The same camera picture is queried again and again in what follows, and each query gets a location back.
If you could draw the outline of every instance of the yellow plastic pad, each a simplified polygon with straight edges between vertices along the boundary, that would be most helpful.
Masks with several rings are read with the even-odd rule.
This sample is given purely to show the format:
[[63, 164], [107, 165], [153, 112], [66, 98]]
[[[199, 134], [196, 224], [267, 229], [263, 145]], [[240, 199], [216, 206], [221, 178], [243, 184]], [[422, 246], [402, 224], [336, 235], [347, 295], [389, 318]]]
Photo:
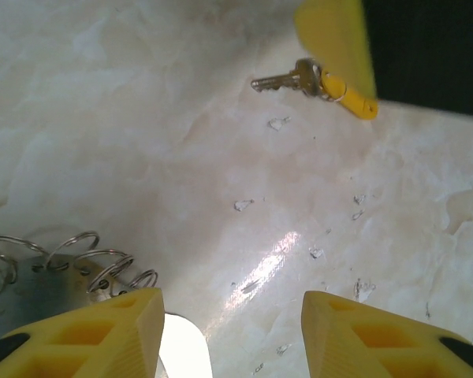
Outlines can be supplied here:
[[161, 291], [144, 288], [26, 325], [0, 378], [153, 377], [164, 320]]
[[308, 291], [301, 326], [311, 378], [473, 378], [438, 340], [460, 336], [336, 295]]
[[360, 0], [306, 0], [296, 11], [296, 33], [323, 68], [364, 98], [376, 98]]

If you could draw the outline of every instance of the metal plate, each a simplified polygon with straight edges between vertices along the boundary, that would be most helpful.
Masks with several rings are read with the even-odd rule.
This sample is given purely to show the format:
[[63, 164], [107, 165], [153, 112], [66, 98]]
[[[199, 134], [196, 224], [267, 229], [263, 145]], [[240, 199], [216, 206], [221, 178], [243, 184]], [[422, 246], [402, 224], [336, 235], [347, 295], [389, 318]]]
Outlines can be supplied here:
[[88, 285], [102, 271], [102, 267], [88, 259], [81, 260], [78, 264], [90, 271], [89, 275], [83, 276], [80, 270], [73, 268], [73, 259], [74, 256], [70, 255], [55, 256], [52, 260], [54, 265], [69, 263], [69, 267], [61, 271], [33, 269], [33, 265], [45, 262], [44, 257], [17, 263], [17, 282], [8, 285], [0, 294], [0, 338], [26, 324], [133, 290], [107, 276], [109, 287], [89, 293]]

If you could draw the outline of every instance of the spring coil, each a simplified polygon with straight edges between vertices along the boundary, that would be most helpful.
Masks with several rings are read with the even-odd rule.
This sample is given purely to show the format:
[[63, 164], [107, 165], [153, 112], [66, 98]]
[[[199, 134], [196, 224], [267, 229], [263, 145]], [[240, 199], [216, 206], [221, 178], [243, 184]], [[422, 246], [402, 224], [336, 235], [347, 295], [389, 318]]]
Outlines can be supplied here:
[[[96, 249], [99, 244], [100, 236], [97, 232], [94, 231], [86, 231], [81, 232], [73, 236], [70, 239], [67, 239], [62, 244], [54, 248], [51, 252], [46, 250], [45, 248], [35, 244], [29, 240], [16, 238], [14, 236], [7, 236], [7, 235], [0, 235], [0, 242], [4, 243], [12, 243], [17, 244], [20, 246], [25, 246], [29, 250], [35, 251], [37, 254], [44, 257], [44, 263], [41, 265], [33, 265], [32, 268], [36, 271], [40, 270], [50, 270], [54, 272], [60, 272], [69, 268], [70, 264], [68, 262], [62, 263], [59, 265], [54, 265], [51, 260], [55, 254], [59, 254], [60, 251], [66, 247], [72, 246], [75, 243], [78, 243], [84, 239], [93, 239], [91, 245], [87, 248], [87, 251], [79, 254], [73, 260], [73, 268], [79, 270], [82, 276], [87, 276], [90, 272], [81, 265], [81, 261], [86, 258], [93, 258], [96, 256], [103, 256], [103, 255], [110, 255], [118, 257], [118, 260], [113, 264], [108, 265], [105, 267], [95, 278], [93, 278], [87, 286], [87, 292], [91, 293], [96, 291], [100, 288], [104, 288], [102, 286], [102, 282], [104, 282], [104, 278], [106, 276], [112, 276], [113, 278], [118, 277], [122, 274], [126, 269], [128, 269], [133, 263], [133, 256], [131, 254], [127, 254], [120, 250], [112, 250], [112, 249]], [[17, 281], [17, 261], [5, 254], [0, 252], [0, 293], [2, 293], [7, 285], [14, 284]], [[131, 288], [139, 288], [139, 287], [154, 287], [158, 282], [158, 273], [153, 270], [149, 269], [141, 274], [133, 277], [128, 283], [124, 283], [125, 285]]]

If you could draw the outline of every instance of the marble floor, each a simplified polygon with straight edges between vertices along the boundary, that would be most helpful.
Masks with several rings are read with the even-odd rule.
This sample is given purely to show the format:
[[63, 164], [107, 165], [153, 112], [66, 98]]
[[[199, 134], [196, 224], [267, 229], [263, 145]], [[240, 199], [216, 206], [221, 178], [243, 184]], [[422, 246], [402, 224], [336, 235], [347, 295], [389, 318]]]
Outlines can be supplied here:
[[307, 376], [306, 290], [473, 338], [473, 119], [254, 92], [299, 4], [0, 0], [0, 234], [134, 254], [215, 377]]

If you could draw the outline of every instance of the silver key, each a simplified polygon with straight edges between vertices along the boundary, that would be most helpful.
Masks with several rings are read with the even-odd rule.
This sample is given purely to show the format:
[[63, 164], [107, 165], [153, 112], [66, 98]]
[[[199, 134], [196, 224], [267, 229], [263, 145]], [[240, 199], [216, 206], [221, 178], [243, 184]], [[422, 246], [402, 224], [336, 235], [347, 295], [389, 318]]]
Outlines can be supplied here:
[[303, 91], [308, 97], [317, 97], [322, 94], [321, 68], [313, 59], [300, 59], [296, 62], [296, 68], [287, 75], [253, 80], [251, 86], [258, 92], [277, 91], [286, 87]]

